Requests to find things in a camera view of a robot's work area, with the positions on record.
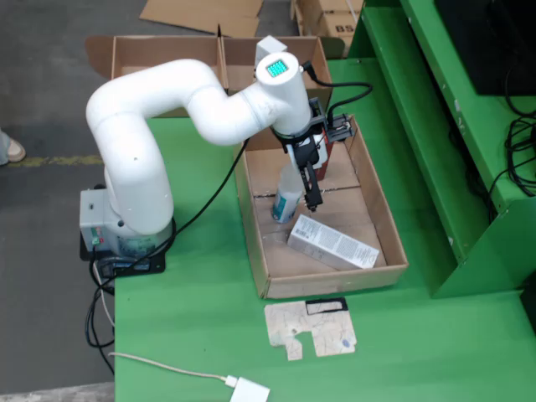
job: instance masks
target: black monitor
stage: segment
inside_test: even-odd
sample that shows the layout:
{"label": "black monitor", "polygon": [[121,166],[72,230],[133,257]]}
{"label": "black monitor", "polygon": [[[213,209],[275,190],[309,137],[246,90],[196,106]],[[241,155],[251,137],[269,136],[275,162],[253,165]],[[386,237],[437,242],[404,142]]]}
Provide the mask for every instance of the black monitor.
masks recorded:
{"label": "black monitor", "polygon": [[477,93],[536,95],[536,1],[435,0]]}

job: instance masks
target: power cord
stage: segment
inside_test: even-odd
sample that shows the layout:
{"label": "power cord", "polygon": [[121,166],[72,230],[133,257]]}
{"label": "power cord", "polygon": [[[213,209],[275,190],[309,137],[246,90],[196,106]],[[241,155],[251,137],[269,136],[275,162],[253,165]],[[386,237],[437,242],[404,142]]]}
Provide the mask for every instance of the power cord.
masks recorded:
{"label": "power cord", "polygon": [[504,142],[504,147],[506,150],[506,160],[507,168],[500,172],[495,179],[493,180],[492,186],[490,187],[487,194],[487,207],[489,213],[489,222],[493,221],[493,202],[492,202],[492,191],[495,188],[498,179],[504,174],[508,173],[508,177],[512,182],[514,182],[521,191],[523,191],[527,196],[533,197],[534,190],[536,189],[536,180],[530,178],[524,178],[520,176],[517,172],[517,169],[525,165],[526,163],[536,160],[536,157],[531,157],[524,162],[514,163],[515,152],[526,151],[530,148],[536,150],[536,111],[525,112],[519,110],[512,102],[510,94],[508,91],[508,82],[510,74],[515,69],[518,62],[516,61],[510,70],[506,73],[504,79],[504,99],[508,104],[510,110],[518,115],[519,117],[514,119],[508,128],[508,134]]}
{"label": "power cord", "polygon": [[358,101],[364,98],[365,96],[367,96],[368,94],[370,94],[373,89],[372,84],[370,84],[369,82],[355,81],[355,82],[339,82],[335,84],[333,83],[330,84],[324,81],[320,81],[310,61],[306,61],[304,64],[301,65],[301,67],[303,67],[303,70],[309,74],[309,77],[311,77],[311,80],[313,80],[314,82],[316,82],[317,84],[321,86],[326,86],[327,88],[339,88],[343,86],[363,86],[366,88],[366,90],[359,95],[353,96],[345,100],[341,100],[329,106],[329,109],[327,109],[327,123],[330,126],[333,124],[333,111],[335,110],[335,108],[342,106],[342,105],[346,105],[348,103]]}
{"label": "power cord", "polygon": [[[110,278],[106,279],[105,281],[101,281],[99,276],[95,276],[95,281],[96,281],[96,283],[98,285],[97,285],[97,287],[95,289],[95,292],[93,293],[93,300],[91,301],[90,308],[89,308],[88,313],[87,313],[86,318],[85,318],[85,339],[86,339],[86,342],[88,343],[88,345],[90,345],[92,348],[98,348],[99,349],[99,353],[100,353],[101,357],[104,359],[106,365],[108,366],[108,368],[110,369],[112,374],[114,374],[114,369],[112,368],[110,362],[106,358],[106,356],[105,356],[105,354],[104,354],[102,349],[106,348],[108,346],[111,346],[114,343],[114,340],[112,339],[108,343],[104,343],[104,344],[100,343],[99,338],[97,337],[97,334],[96,334],[95,324],[94,324],[95,305],[96,305],[96,303],[97,303],[97,301],[99,300],[100,297],[104,298],[104,294],[102,292],[106,291],[106,289],[107,289],[106,286],[109,285],[112,281],[114,281],[118,276],[120,276],[121,273],[124,273],[125,271],[130,271],[130,270],[134,269],[134,267],[137,264],[141,263],[142,261],[144,261],[146,259],[152,258],[153,256],[156,256],[156,255],[165,254],[172,247],[173,242],[175,241],[175,238],[177,237],[177,235],[180,234],[181,232],[183,232],[193,222],[195,222],[204,213],[204,211],[207,210],[207,208],[216,199],[216,197],[218,197],[219,193],[221,193],[221,190],[225,187],[225,184],[227,184],[227,182],[229,181],[231,175],[233,174],[233,171],[236,168],[236,165],[240,161],[240,158],[242,157],[242,154],[244,153],[244,151],[245,151],[245,149],[246,149],[246,147],[248,145],[248,142],[249,142],[249,139],[246,139],[244,141],[244,144],[242,145],[242,148],[240,149],[238,155],[236,156],[236,159],[234,160],[233,164],[231,165],[231,168],[230,168],[229,172],[225,176],[224,181],[219,185],[219,187],[216,190],[216,192],[212,195],[212,197],[210,197],[209,201],[207,201],[207,203],[199,210],[199,212],[197,212],[188,222],[183,224],[183,226],[181,226],[179,229],[175,230],[175,222],[173,221],[173,233],[171,234],[171,236],[169,236],[166,240],[164,240],[154,251],[144,255],[143,257],[140,257],[139,259],[134,261],[127,268],[121,270],[120,272],[114,272],[114,274]],[[95,249],[94,249],[93,256],[92,256],[91,261],[90,261],[90,274],[91,274],[92,277],[95,275],[95,273],[93,271],[94,270],[94,264],[95,264],[95,254],[96,253],[95,253]],[[95,340],[94,342],[92,342],[92,340],[90,339],[90,330],[91,330],[91,332],[93,334],[93,338]]]}
{"label": "power cord", "polygon": [[230,402],[243,402],[247,400],[248,402],[266,402],[268,400],[268,395],[270,394],[270,389],[266,388],[263,385],[244,379],[243,377],[236,378],[233,375],[217,375],[217,374],[206,374],[198,373],[196,371],[184,370],[182,368],[176,368],[173,366],[168,366],[167,364],[155,362],[148,358],[140,358],[139,356],[134,356],[133,354],[126,353],[108,353],[108,356],[114,356],[118,358],[128,358],[130,360],[135,360],[137,362],[150,364],[160,369],[165,369],[173,371],[174,373],[192,375],[195,377],[202,377],[205,379],[218,379],[223,381],[225,385],[234,389],[233,395],[231,396]]}

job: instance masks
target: yellow floor line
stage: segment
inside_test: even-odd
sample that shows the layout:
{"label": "yellow floor line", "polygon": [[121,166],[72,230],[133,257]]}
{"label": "yellow floor line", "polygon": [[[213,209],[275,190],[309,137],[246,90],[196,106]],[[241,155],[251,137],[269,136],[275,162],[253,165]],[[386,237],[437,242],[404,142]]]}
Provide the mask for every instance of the yellow floor line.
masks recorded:
{"label": "yellow floor line", "polygon": [[76,165],[101,165],[99,155],[86,157],[26,157],[18,163],[9,163],[9,168],[40,168],[46,165],[76,166]]}

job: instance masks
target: green table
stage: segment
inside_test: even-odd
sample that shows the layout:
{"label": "green table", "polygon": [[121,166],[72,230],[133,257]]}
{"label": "green table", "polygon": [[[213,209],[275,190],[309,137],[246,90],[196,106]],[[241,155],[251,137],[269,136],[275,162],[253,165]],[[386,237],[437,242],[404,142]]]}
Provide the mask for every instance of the green table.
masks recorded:
{"label": "green table", "polygon": [[[263,307],[275,301],[256,295],[234,182],[177,238],[163,274],[117,281],[116,351],[243,376],[270,387],[274,402],[531,400],[536,338],[518,294],[430,299],[427,268],[450,269],[454,256],[399,118],[379,112],[394,104],[377,62],[355,67],[355,60],[330,64],[334,80],[374,84],[370,97],[344,110],[358,116],[410,261],[398,285],[346,295],[356,353],[317,358],[307,333],[299,336],[301,361],[270,346]],[[218,187],[232,150],[206,143],[189,119],[150,125],[181,224]],[[226,401],[231,393],[216,380],[116,360],[117,402]]]}

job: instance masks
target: robotic arm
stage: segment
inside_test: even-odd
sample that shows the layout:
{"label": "robotic arm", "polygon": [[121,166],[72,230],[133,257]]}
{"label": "robotic arm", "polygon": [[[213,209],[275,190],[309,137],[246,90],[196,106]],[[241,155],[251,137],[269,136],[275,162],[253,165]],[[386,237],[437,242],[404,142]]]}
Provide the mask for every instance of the robotic arm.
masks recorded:
{"label": "robotic arm", "polygon": [[146,119],[179,107],[216,145],[238,144],[271,127],[300,171],[307,207],[314,211],[322,203],[314,169],[327,160],[324,138],[341,140],[352,129],[345,116],[328,127],[317,100],[307,97],[302,73],[293,54],[268,54],[256,66],[256,82],[227,96],[206,64],[181,59],[99,88],[86,118],[105,164],[106,188],[81,193],[82,258],[95,252],[139,257],[172,233],[168,175]]}
{"label": "robotic arm", "polygon": [[234,145],[268,126],[293,136],[311,120],[301,66],[289,53],[270,54],[257,81],[231,97],[214,72],[193,59],[176,60],[104,84],[86,117],[106,166],[111,207],[141,235],[163,230],[173,216],[168,176],[145,119],[183,106],[199,134]]}

